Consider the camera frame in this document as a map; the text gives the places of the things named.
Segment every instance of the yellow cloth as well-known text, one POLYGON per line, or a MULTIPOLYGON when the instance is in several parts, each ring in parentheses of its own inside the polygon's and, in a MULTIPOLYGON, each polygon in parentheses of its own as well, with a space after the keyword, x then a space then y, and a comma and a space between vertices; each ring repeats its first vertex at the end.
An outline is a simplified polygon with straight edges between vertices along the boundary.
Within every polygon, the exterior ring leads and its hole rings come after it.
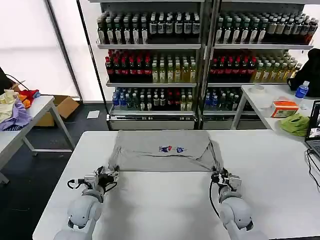
POLYGON ((16 102, 18 93, 14 90, 4 90, 0 95, 0 123, 12 116, 12 110, 16 102))

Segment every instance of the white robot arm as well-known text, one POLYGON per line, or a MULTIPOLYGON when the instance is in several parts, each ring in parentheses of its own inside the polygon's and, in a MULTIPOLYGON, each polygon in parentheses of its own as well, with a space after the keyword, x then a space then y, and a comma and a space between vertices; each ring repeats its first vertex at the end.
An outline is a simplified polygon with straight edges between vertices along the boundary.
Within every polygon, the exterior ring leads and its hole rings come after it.
POLYGON ((119 172, 102 173, 103 167, 88 174, 84 179, 72 179, 67 185, 71 189, 77 189, 85 184, 86 189, 82 195, 72 201, 68 207, 67 229, 58 232, 54 240, 92 240, 96 223, 102 213, 104 195, 117 185, 119 172))

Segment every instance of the metal shelf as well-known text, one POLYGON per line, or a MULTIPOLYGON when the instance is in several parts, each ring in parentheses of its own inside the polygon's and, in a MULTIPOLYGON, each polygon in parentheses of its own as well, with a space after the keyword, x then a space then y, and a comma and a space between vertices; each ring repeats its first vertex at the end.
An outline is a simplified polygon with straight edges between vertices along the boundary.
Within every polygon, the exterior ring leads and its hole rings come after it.
MULTIPOLYGON (((234 116, 236 115, 236 111, 203 111, 204 116, 234 116)), ((244 111, 241 115, 257 115, 255 111, 244 111)))
POLYGON ((223 44, 217 43, 214 49, 272 49, 272 50, 310 50, 313 45, 295 44, 223 44))
POLYGON ((209 82, 208 88, 232 88, 232 87, 241 87, 242 85, 283 85, 287 84, 286 82, 243 82, 243 83, 230 83, 230 82, 209 82))
POLYGON ((90 3, 201 3, 205 0, 88 0, 90 3))
POLYGON ((319 0, 222 0, 223 3, 320 4, 319 0))
POLYGON ((191 82, 179 82, 179 83, 120 83, 120 82, 106 82, 107 87, 118 87, 118 88, 195 88, 196 83, 191 82))
POLYGON ((111 116, 193 116, 193 111, 126 111, 126 110, 112 110, 111 116))
POLYGON ((169 50, 198 50, 201 44, 98 44, 99 49, 169 49, 169 50))

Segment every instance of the cardboard box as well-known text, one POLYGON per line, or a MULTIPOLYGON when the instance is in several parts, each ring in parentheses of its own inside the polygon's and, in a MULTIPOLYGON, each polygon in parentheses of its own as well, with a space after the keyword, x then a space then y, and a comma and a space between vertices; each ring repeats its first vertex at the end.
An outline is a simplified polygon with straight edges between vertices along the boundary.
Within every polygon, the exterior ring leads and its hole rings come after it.
MULTIPOLYGON (((69 96, 54 95, 53 103, 62 119, 67 119, 79 107, 79 104, 69 96)), ((46 112, 36 124, 38 127, 53 127, 54 125, 55 121, 50 112, 46 112)))

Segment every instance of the white tabletop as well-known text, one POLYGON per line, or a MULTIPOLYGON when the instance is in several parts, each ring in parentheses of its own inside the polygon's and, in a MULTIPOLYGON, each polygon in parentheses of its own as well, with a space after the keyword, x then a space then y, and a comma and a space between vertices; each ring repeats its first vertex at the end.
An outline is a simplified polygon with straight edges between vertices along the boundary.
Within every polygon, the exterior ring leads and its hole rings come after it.
MULTIPOLYGON (((289 100, 295 100, 295 92, 290 90, 288 85, 262 85, 264 87, 264 91, 262 93, 253 93, 251 88, 254 85, 242 85, 241 89, 246 96, 246 99, 259 116, 263 124, 266 128, 274 130, 277 134, 285 135, 287 137, 291 137, 296 140, 304 140, 303 137, 294 137, 291 134, 287 133, 279 126, 279 120, 282 118, 273 118, 269 117, 265 113, 265 108, 270 107, 273 101, 279 99, 280 97, 285 97, 289 100)), ((320 97, 305 97, 301 105, 305 107, 305 109, 299 108, 298 113, 309 117, 311 114, 312 107, 314 105, 314 100, 320 100, 320 97)))
MULTIPOLYGON (((40 114, 44 114, 48 110, 47 106, 54 99, 55 98, 53 96, 40 96, 33 100, 31 107, 26 111, 32 118, 35 118, 40 114)), ((35 124, 36 122, 33 120, 29 123, 31 127, 35 124)), ((16 139, 20 133, 21 131, 0 131, 0 157, 2 157, 2 153, 5 153, 4 150, 13 144, 13 140, 16 139)))
MULTIPOLYGON (((242 178, 254 227, 269 239, 320 235, 320 193, 308 174, 301 142, 271 130, 212 130, 224 166, 242 178)), ((106 165, 116 131, 83 133, 33 233, 52 240, 67 224, 67 207, 84 187, 67 181, 106 165)), ((105 198, 94 240, 227 240, 209 201, 208 172, 121 172, 105 198)), ((213 188, 218 205, 218 189, 213 188)))

